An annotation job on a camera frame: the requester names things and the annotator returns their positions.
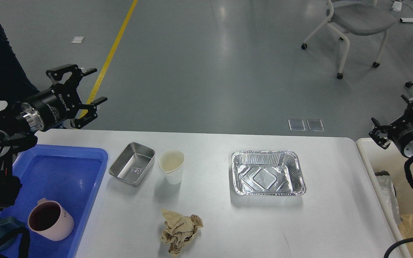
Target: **crumpled paper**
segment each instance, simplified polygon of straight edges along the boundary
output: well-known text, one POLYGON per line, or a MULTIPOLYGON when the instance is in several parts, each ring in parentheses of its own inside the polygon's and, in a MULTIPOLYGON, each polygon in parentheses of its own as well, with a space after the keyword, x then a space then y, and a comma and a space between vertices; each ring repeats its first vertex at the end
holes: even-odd
POLYGON ((162 215, 165 218, 166 228, 162 231, 160 240, 165 244, 170 243, 168 252, 176 257, 192 240, 197 230, 203 227, 203 222, 197 215, 182 216, 167 209, 162 209, 162 215))

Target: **blue plastic tray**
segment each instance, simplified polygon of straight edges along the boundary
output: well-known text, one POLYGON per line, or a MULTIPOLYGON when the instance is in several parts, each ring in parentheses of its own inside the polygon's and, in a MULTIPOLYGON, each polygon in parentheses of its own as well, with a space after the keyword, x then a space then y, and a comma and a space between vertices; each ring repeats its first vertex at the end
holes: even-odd
MULTIPOLYGON (((15 205, 3 210, 0 217, 14 216, 26 224, 37 201, 46 198, 59 202, 74 219, 72 233, 58 242, 30 230, 30 258, 74 257, 107 161, 106 151, 98 148, 36 145, 20 154, 13 174, 20 177, 23 187, 15 205)), ((20 237, 0 253, 18 257, 19 243, 20 237)))

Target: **aluminum foil tray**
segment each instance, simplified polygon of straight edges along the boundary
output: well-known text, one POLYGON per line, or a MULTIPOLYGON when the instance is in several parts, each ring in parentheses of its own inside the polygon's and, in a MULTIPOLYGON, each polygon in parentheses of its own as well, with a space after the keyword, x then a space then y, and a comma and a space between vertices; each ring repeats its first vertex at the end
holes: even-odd
POLYGON ((299 159, 290 150, 237 150, 232 178, 239 195, 299 196, 306 191, 299 159))

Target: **paper cup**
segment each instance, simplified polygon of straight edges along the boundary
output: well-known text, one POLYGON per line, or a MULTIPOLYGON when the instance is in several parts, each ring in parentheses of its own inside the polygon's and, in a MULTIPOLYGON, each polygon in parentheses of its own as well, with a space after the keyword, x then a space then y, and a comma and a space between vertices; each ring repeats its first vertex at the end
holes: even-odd
POLYGON ((167 181, 172 185, 176 185, 181 182, 183 163, 184 154, 179 150, 166 150, 160 155, 159 167, 167 181))

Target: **white table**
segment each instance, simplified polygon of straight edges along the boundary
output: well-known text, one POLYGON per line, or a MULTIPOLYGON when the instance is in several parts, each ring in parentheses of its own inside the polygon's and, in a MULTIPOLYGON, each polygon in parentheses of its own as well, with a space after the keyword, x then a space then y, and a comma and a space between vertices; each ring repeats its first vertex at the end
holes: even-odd
POLYGON ((351 139, 66 129, 36 135, 40 144, 103 148, 108 168, 129 142, 156 151, 154 168, 138 188, 105 173, 77 258, 171 257, 159 242, 161 208, 203 219, 205 227, 183 258, 379 258, 394 242, 351 139), (175 186, 158 168, 168 148, 185 154, 185 174, 175 186), (235 150, 296 152, 307 193, 237 195, 229 176, 235 150))

